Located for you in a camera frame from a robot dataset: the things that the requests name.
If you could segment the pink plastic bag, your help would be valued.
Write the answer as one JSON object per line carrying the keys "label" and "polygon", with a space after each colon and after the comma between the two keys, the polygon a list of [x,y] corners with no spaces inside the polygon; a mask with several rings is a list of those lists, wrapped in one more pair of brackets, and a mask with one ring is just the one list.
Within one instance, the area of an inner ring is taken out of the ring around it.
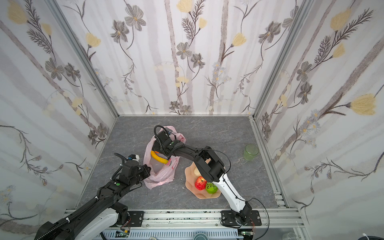
{"label": "pink plastic bag", "polygon": [[159,151],[153,151],[152,148],[155,141],[156,138],[153,136],[147,144],[143,159],[143,164],[151,168],[150,176],[144,180],[149,190],[172,182],[180,161],[180,157],[172,156],[168,160],[168,158],[160,154]]}

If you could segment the beige fake potato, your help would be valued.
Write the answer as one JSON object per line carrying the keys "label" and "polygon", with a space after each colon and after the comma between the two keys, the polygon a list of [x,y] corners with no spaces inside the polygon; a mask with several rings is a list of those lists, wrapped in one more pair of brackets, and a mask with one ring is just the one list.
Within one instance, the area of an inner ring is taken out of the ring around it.
{"label": "beige fake potato", "polygon": [[200,171],[198,170],[198,168],[195,168],[195,169],[194,169],[194,175],[195,175],[196,177],[200,177],[200,176],[201,176],[201,173],[200,173]]}

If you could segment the pink scalloped bowl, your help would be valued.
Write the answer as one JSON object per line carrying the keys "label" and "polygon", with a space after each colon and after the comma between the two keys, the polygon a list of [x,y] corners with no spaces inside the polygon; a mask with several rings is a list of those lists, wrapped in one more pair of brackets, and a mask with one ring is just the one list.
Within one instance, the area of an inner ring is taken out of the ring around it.
{"label": "pink scalloped bowl", "polygon": [[221,192],[213,184],[207,182],[200,174],[195,163],[185,169],[186,187],[199,199],[214,199],[221,195]]}

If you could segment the red fake strawberry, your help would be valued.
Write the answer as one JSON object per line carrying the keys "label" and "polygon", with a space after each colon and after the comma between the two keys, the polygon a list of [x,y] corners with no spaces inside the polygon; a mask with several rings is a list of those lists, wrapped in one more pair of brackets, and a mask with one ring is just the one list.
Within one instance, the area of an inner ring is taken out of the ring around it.
{"label": "red fake strawberry", "polygon": [[195,181],[195,188],[199,191],[202,191],[206,188],[206,183],[207,181],[202,176],[200,176]]}

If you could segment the green fake custard apple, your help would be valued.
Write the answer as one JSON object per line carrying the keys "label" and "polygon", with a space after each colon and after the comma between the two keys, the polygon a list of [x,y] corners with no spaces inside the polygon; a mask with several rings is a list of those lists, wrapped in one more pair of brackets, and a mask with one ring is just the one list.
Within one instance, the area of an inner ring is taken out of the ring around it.
{"label": "green fake custard apple", "polygon": [[218,187],[214,183],[206,183],[206,192],[208,194],[215,194],[218,191]]}

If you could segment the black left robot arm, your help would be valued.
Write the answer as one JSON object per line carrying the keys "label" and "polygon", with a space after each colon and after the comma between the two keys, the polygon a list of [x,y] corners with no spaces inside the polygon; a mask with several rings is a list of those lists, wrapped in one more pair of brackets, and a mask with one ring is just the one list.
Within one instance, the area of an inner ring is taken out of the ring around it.
{"label": "black left robot arm", "polygon": [[36,240],[92,240],[111,226],[128,227],[138,217],[119,203],[125,195],[142,186],[142,181],[150,176],[151,168],[140,165],[137,155],[124,156],[115,153],[122,160],[110,181],[100,187],[96,196],[82,207],[56,223],[46,222],[37,231]]}

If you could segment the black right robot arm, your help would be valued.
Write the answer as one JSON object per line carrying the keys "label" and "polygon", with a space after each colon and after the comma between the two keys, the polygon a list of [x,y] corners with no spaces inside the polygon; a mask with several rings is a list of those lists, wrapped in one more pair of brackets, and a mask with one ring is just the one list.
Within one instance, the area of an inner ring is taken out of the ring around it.
{"label": "black right robot arm", "polygon": [[182,157],[191,160],[202,177],[213,183],[228,201],[231,210],[222,211],[221,225],[239,229],[242,226],[261,226],[260,215],[256,214],[250,201],[244,199],[235,189],[228,177],[225,164],[217,155],[219,151],[211,147],[195,148],[178,140],[173,130],[161,125],[154,127],[155,142],[151,157],[168,165],[171,157]]}

